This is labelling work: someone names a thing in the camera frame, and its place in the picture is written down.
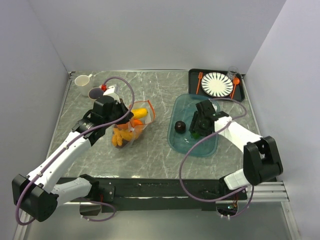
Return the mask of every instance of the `black tray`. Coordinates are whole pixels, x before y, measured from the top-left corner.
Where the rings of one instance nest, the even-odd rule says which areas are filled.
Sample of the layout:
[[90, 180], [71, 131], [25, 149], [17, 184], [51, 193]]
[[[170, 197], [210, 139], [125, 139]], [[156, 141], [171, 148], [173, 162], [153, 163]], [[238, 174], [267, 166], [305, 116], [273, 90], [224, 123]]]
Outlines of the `black tray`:
[[[207, 70], [207, 69], [197, 69], [197, 68], [190, 69], [189, 70], [189, 94], [196, 94], [198, 82], [199, 82], [198, 76], [199, 76], [200, 72], [203, 72], [202, 77], [204, 77], [208, 73], [221, 73], [221, 74], [226, 75], [228, 71]], [[238, 76], [238, 78], [240, 79], [240, 83], [235, 88], [233, 99], [237, 100], [238, 102], [242, 102], [246, 98], [244, 86], [242, 84], [243, 78], [241, 76]], [[199, 87], [198, 95], [206, 96], [209, 98], [214, 98], [214, 97], [206, 94], [205, 91], [202, 89], [201, 85]]]

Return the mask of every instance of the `marble table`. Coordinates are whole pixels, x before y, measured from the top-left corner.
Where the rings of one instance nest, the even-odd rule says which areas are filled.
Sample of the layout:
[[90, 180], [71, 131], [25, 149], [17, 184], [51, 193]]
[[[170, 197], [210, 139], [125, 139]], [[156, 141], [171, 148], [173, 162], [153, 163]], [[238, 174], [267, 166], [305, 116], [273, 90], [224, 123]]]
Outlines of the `marble table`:
[[[156, 119], [147, 131], [130, 148], [117, 149], [111, 143], [112, 128], [82, 154], [64, 174], [64, 177], [77, 177], [88, 174], [100, 178], [154, 178], [176, 179], [183, 154], [170, 148], [167, 132], [175, 99], [188, 92], [187, 71], [77, 71], [70, 75], [66, 98], [54, 132], [50, 147], [52, 153], [67, 137], [77, 120], [81, 119], [93, 103], [80, 94], [74, 84], [79, 75], [92, 75], [95, 86], [106, 78], [119, 76], [126, 79], [135, 92], [136, 101], [150, 100]], [[130, 90], [119, 80], [124, 103], [131, 102]], [[247, 116], [236, 121], [257, 133], [252, 109], [246, 98], [242, 102], [248, 110]], [[232, 102], [220, 102], [221, 110], [231, 116], [241, 114], [241, 107]], [[220, 137], [216, 152], [208, 157], [190, 156], [183, 167], [183, 178], [219, 179], [243, 167], [243, 156], [239, 149], [228, 140]]]

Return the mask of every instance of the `white wall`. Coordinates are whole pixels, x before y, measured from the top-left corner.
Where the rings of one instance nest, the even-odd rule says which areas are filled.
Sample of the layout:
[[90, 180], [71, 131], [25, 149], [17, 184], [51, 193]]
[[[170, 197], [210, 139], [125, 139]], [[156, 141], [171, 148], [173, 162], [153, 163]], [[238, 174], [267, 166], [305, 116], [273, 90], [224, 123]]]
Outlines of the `white wall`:
[[285, 0], [29, 0], [68, 71], [246, 73]]
[[303, 239], [320, 236], [319, 13], [318, 0], [287, 0], [246, 76], [260, 129], [277, 141]]
[[46, 157], [68, 73], [26, 0], [0, 7], [0, 239], [17, 223], [11, 181]]

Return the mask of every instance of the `teal tray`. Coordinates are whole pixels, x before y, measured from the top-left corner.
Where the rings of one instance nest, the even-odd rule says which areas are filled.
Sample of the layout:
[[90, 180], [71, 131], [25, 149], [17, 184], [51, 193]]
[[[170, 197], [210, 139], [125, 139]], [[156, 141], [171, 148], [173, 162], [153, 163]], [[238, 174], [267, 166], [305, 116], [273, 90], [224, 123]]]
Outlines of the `teal tray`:
[[[199, 137], [194, 139], [189, 132], [189, 127], [194, 113], [197, 110], [196, 104], [207, 99], [212, 102], [214, 109], [219, 112], [219, 104], [212, 98], [206, 96], [183, 94], [176, 98], [167, 134], [168, 144], [173, 150], [182, 154], [186, 154], [194, 144], [203, 138]], [[175, 123], [177, 121], [183, 121], [185, 123], [185, 133], [180, 134], [175, 131]], [[217, 150], [217, 146], [218, 136], [214, 136], [193, 149], [190, 155], [197, 157], [208, 157]]]

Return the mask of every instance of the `black and white plate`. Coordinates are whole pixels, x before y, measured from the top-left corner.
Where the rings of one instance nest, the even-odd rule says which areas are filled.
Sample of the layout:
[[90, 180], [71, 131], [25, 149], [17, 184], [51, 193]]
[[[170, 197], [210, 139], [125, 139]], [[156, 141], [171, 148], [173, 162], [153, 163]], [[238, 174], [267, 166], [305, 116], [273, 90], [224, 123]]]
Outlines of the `black and white plate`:
[[228, 96], [234, 89], [230, 78], [219, 72], [210, 72], [204, 75], [201, 81], [204, 92], [212, 97], [222, 98]]

